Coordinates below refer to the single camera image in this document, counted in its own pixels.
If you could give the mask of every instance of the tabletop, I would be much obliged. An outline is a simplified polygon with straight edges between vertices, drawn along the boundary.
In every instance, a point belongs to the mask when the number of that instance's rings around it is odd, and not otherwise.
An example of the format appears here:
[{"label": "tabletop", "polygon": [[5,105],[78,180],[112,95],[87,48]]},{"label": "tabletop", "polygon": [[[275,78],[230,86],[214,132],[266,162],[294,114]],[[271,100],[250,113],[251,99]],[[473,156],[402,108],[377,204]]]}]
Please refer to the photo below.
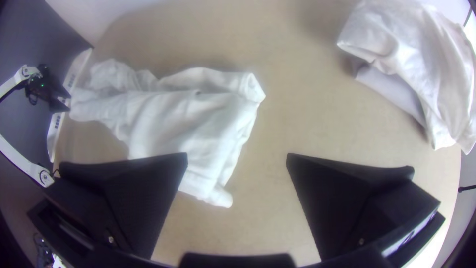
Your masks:
[{"label": "tabletop", "polygon": [[[446,221],[410,262],[431,267],[448,230],[460,172],[457,146],[433,151],[424,129],[356,82],[336,46],[355,1],[175,0],[126,15],[99,41],[91,62],[115,58],[157,78],[188,67],[250,71],[266,99],[226,190],[231,208],[177,193],[153,260],[177,265],[185,252],[289,253],[298,266],[320,261],[286,170],[299,153],[378,167],[410,165],[414,182],[441,201]],[[126,159],[98,122],[67,118],[59,161]]]}]

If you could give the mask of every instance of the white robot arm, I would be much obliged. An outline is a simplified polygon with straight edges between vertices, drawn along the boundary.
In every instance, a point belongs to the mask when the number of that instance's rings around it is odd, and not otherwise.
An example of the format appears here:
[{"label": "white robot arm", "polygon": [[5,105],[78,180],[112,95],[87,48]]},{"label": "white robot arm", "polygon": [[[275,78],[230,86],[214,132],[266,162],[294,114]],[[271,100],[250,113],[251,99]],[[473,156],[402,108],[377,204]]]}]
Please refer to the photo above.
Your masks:
[{"label": "white robot arm", "polygon": [[[9,95],[10,92],[25,88],[27,90],[27,96],[36,96],[36,98],[45,99],[49,101],[49,98],[55,98],[55,95],[65,95],[64,92],[58,94],[58,92],[51,93],[51,85],[48,83],[48,70],[45,65],[31,67],[22,66],[15,75],[7,82],[0,86],[0,102]],[[30,99],[30,102],[36,102],[36,99]],[[42,187],[48,187],[53,184],[54,180],[50,171],[40,165],[34,164],[23,155],[21,155],[13,146],[6,141],[6,139],[0,134],[0,152],[5,155],[10,162],[18,167],[25,174],[33,178]]]}]

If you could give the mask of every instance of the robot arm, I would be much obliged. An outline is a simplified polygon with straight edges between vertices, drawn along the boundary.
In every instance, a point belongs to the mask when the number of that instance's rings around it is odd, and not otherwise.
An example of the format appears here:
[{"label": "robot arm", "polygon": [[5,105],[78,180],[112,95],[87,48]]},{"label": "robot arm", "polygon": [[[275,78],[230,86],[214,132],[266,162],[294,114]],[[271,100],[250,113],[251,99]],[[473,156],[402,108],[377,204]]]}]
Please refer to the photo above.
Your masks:
[{"label": "robot arm", "polygon": [[[35,104],[37,99],[41,98],[49,102],[50,110],[65,111],[69,109],[57,97],[69,98],[71,96],[64,88],[53,87],[45,65],[39,65],[38,68],[22,66],[12,78],[0,86],[0,102],[12,91],[22,88],[25,88],[26,96],[32,104]],[[48,187],[54,182],[48,169],[28,161],[1,134],[0,152],[41,186]]]}]

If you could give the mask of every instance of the crumpled towel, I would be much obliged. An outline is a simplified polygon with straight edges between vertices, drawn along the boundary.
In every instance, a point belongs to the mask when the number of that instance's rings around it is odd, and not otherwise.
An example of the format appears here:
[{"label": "crumpled towel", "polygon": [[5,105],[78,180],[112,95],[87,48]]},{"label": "crumpled towel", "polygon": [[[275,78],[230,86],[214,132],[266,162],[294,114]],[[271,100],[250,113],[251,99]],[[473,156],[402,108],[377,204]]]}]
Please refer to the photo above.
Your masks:
[{"label": "crumpled towel", "polygon": [[413,0],[364,0],[337,45],[366,62],[356,79],[413,115],[433,149],[471,151],[476,58],[461,25]]},{"label": "crumpled towel", "polygon": [[128,146],[129,159],[186,152],[179,191],[232,205],[223,187],[265,98],[253,74],[191,68],[158,80],[115,60],[90,72],[87,86],[72,92],[72,119],[102,122]]}]

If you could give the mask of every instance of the white towel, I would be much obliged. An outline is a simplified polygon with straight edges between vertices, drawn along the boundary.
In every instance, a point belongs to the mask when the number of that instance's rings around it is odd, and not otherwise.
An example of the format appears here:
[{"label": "white towel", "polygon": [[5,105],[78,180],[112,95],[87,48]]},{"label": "white towel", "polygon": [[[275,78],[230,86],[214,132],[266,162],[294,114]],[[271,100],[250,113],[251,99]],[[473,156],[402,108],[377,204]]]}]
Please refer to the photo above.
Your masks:
[{"label": "white towel", "polygon": [[186,152],[179,191],[230,207],[223,187],[248,140],[265,94],[255,76],[192,68],[156,79],[107,60],[72,93],[70,117],[105,124],[129,148],[129,159]]},{"label": "white towel", "polygon": [[[422,125],[433,149],[458,143],[465,154],[471,151],[476,142],[476,57],[461,25],[413,0],[364,0],[351,13],[337,45],[371,65],[357,71],[359,81],[417,120],[425,118]],[[384,81],[385,76],[392,81]],[[410,107],[415,97],[421,107]]]}]

